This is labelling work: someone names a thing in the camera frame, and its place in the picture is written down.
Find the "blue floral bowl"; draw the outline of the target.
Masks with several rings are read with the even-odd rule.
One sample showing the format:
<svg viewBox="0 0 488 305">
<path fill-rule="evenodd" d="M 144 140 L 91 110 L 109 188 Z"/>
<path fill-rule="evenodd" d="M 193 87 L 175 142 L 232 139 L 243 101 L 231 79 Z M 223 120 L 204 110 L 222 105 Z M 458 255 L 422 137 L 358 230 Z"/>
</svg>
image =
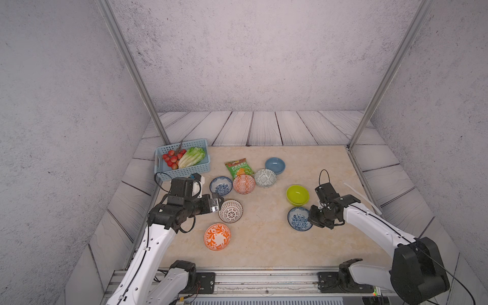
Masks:
<svg viewBox="0 0 488 305">
<path fill-rule="evenodd" d="M 300 232 L 308 231 L 312 228 L 312 223 L 308 221 L 310 211 L 304 207 L 294 207 L 287 214 L 288 224 L 292 229 Z"/>
<path fill-rule="evenodd" d="M 225 197 L 231 193 L 233 189 L 233 181 L 225 176 L 219 176 L 213 179 L 210 183 L 211 193 L 216 193 L 221 197 Z"/>
</svg>

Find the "white brown lattice bowl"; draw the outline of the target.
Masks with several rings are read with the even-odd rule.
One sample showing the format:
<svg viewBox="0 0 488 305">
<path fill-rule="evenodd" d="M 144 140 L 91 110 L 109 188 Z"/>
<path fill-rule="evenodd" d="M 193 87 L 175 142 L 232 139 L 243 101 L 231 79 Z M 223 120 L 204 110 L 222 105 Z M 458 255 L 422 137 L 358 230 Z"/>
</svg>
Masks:
<svg viewBox="0 0 488 305">
<path fill-rule="evenodd" d="M 229 224 L 235 223 L 239 221 L 243 215 L 243 206 L 236 200 L 226 200 L 222 204 L 218 214 L 221 221 Z"/>
</svg>

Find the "red patterned bowl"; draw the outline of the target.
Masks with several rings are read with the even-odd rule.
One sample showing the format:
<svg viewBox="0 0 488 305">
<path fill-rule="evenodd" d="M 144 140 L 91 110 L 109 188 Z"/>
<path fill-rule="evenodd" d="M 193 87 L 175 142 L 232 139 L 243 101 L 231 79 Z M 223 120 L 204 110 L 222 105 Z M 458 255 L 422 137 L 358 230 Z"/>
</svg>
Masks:
<svg viewBox="0 0 488 305">
<path fill-rule="evenodd" d="M 255 189 L 255 179 L 251 175 L 239 175 L 233 181 L 233 189 L 239 194 L 249 194 Z"/>
</svg>

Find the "grey green patterned bowl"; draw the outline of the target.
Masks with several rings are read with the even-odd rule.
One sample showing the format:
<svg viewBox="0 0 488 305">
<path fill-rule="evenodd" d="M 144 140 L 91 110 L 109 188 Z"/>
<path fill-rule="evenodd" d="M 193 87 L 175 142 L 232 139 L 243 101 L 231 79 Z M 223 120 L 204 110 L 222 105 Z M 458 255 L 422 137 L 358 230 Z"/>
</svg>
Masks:
<svg viewBox="0 0 488 305">
<path fill-rule="evenodd" d="M 269 169 L 260 169 L 254 174 L 254 180 L 257 186 L 261 188 L 270 188 L 277 181 L 277 175 Z"/>
</svg>

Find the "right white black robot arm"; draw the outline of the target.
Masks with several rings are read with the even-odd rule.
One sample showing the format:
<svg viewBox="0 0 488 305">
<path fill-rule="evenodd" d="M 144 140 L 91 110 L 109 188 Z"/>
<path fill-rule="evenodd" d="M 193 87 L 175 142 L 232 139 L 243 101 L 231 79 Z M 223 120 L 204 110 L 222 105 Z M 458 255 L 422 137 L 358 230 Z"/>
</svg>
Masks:
<svg viewBox="0 0 488 305">
<path fill-rule="evenodd" d="M 437 244 L 430 238 L 417 238 L 386 222 L 350 194 L 312 206 L 308 221 L 334 229 L 350 224 L 379 245 L 392 259 L 389 268 L 362 264 L 348 266 L 355 283 L 394 291 L 407 304 L 421 304 L 451 288 Z"/>
</svg>

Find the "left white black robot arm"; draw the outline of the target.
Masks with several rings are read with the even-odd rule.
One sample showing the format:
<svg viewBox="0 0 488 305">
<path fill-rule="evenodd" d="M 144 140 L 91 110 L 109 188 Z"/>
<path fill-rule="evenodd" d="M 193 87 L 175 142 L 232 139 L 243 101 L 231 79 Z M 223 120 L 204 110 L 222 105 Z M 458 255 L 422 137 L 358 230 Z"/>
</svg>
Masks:
<svg viewBox="0 0 488 305">
<path fill-rule="evenodd" d="M 216 193 L 189 197 L 166 194 L 149 212 L 141 244 L 108 304 L 171 304 L 181 294 L 198 290 L 195 264 L 175 261 L 153 287 L 154 277 L 170 244 L 189 218 L 220 210 L 224 198 Z"/>
</svg>

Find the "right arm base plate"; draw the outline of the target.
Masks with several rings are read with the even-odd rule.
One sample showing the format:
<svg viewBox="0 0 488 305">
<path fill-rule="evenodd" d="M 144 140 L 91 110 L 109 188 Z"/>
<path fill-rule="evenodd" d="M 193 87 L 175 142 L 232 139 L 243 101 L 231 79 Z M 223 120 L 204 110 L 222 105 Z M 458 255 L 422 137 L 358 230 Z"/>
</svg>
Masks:
<svg viewBox="0 0 488 305">
<path fill-rule="evenodd" d="M 344 271 L 319 272 L 318 290 L 324 294 L 372 294 L 374 287 L 356 283 L 352 276 Z"/>
</svg>

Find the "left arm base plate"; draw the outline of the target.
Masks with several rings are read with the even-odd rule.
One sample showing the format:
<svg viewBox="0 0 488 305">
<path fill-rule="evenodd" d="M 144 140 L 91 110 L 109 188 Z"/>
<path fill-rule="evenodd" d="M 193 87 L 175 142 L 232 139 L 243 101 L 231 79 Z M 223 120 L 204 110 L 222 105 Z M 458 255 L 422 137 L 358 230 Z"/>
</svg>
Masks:
<svg viewBox="0 0 488 305">
<path fill-rule="evenodd" d="M 180 294 L 197 295 L 197 294 L 213 294 L 216 284 L 216 274 L 210 273 L 190 273 L 188 284 Z"/>
</svg>

